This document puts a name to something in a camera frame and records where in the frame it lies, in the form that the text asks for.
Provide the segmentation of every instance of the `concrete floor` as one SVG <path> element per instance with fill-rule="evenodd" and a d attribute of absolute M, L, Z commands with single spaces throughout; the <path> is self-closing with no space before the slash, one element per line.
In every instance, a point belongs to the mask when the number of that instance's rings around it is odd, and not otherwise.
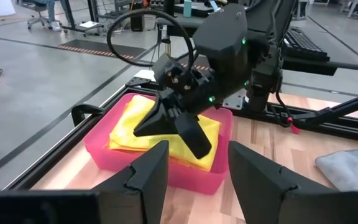
<path fill-rule="evenodd" d="M 111 9 L 110 0 L 105 2 Z M 70 3 L 76 21 L 89 20 L 85 0 Z M 56 7 L 57 19 L 65 23 L 60 4 Z M 59 50 L 57 46 L 73 39 L 106 40 L 103 36 L 52 32 L 40 24 L 29 32 L 25 20 L 32 12 L 16 9 L 16 15 L 0 20 L 0 68 L 4 69 L 0 84 L 0 189 L 73 128 L 68 117 L 73 105 L 100 105 L 141 69 L 115 58 Z M 310 19 L 293 25 L 321 31 L 358 62 L 358 20 L 347 19 L 333 7 L 313 6 Z M 146 29 L 152 28 L 153 21 L 148 18 Z M 115 36 L 114 43 L 149 50 L 155 40 L 156 32 L 150 30 L 122 33 Z M 183 39 L 172 41 L 174 56 L 186 51 Z M 142 59 L 151 57 L 148 51 Z M 358 71 L 354 70 L 338 69 L 333 77 L 285 70 L 284 82 L 284 93 L 322 100 L 343 102 L 358 95 Z"/>

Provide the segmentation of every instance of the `white sneaker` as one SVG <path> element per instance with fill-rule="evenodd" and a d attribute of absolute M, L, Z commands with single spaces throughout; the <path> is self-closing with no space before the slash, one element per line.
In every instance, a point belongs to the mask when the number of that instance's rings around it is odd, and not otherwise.
<path fill-rule="evenodd" d="M 62 30 L 62 28 L 60 27 L 60 24 L 57 21 L 51 22 L 50 26 L 52 26 L 53 31 L 61 31 Z"/>

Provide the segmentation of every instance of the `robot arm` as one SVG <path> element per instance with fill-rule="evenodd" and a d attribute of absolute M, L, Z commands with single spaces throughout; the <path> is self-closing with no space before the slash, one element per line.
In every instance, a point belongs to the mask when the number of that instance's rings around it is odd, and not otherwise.
<path fill-rule="evenodd" d="M 211 144 L 197 122 L 198 114 L 221 106 L 223 99 L 244 87 L 250 98 L 249 108 L 262 111 L 269 93 L 279 88 L 282 64 L 279 45 L 294 3 L 295 0 L 260 0 L 247 10 L 239 4 L 229 4 L 210 15 L 193 40 L 195 58 L 206 56 L 211 69 L 200 73 L 162 55 L 152 70 L 163 90 L 156 93 L 154 107 L 134 134 L 179 134 L 201 159 L 208 154 Z M 288 14 L 277 22 L 279 11 Z"/>

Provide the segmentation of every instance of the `yellow towel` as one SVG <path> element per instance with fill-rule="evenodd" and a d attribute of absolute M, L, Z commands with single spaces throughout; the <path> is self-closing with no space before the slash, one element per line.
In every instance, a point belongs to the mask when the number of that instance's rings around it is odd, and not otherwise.
<path fill-rule="evenodd" d="M 210 171 L 218 146 L 220 123 L 204 116 L 199 116 L 199 124 L 209 139 L 212 147 L 208 155 L 197 159 L 187 147 L 182 138 L 177 134 L 161 134 L 157 136 L 136 137 L 134 128 L 146 116 L 154 105 L 154 101 L 146 97 L 136 95 L 129 102 L 118 121 L 116 127 L 110 133 L 110 149 L 125 149 L 130 151 L 146 151 L 163 139 L 169 140 L 170 156 L 183 162 L 194 164 L 202 170 Z"/>

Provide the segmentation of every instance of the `blue object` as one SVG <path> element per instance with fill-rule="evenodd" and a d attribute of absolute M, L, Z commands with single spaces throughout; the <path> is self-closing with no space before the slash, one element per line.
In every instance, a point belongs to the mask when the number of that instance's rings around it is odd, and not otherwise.
<path fill-rule="evenodd" d="M 191 17 L 191 1 L 185 0 L 183 7 L 183 17 Z"/>
<path fill-rule="evenodd" d="M 214 9 L 214 12 L 219 11 L 219 7 L 214 0 L 209 1 L 209 3 L 211 4 L 212 8 Z"/>

